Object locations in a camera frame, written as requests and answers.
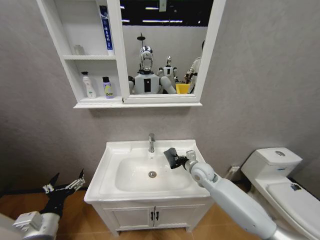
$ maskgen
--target yellow object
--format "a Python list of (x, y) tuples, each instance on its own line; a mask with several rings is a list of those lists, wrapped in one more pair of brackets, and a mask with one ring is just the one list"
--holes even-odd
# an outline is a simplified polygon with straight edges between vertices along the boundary
[(187, 94), (189, 89), (190, 83), (177, 83), (175, 85), (176, 93), (177, 94)]

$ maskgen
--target bathroom sink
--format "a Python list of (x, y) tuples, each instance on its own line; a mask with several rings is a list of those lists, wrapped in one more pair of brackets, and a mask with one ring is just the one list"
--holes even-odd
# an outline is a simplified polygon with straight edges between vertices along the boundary
[(182, 167), (171, 170), (164, 155), (151, 160), (142, 157), (121, 160), (115, 186), (122, 191), (176, 191), (190, 186), (192, 179)]
[(149, 141), (107, 142), (84, 200), (208, 197), (183, 167), (170, 168), (163, 153), (169, 148), (176, 148), (178, 155), (195, 150), (197, 160), (204, 162), (195, 140), (157, 140), (153, 153)]

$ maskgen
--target mirror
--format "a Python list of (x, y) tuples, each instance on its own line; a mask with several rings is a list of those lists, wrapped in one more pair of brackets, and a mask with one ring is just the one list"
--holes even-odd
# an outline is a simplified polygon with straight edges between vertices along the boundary
[(213, 0), (120, 0), (131, 95), (193, 94)]

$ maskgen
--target white bottle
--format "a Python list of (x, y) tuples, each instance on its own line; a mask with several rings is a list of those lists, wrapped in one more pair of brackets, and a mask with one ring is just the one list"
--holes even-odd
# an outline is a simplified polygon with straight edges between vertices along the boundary
[(86, 87), (86, 95), (90, 99), (95, 99), (97, 97), (97, 94), (96, 94), (96, 91), (94, 90), (94, 88), (92, 87), (92, 82), (91, 82), (91, 79), (88, 77), (88, 72), (83, 71), (83, 72), (81, 72), (81, 74), (83, 75), (82, 80), (83, 80), (85, 87)]

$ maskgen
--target sink drain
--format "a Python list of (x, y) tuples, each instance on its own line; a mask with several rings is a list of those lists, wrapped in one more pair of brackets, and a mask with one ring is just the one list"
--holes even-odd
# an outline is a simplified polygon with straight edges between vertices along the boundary
[(155, 171), (150, 171), (150, 172), (149, 172), (149, 177), (150, 177), (150, 178), (153, 179), (153, 178), (155, 178), (156, 176), (157, 176), (157, 173), (156, 173)]

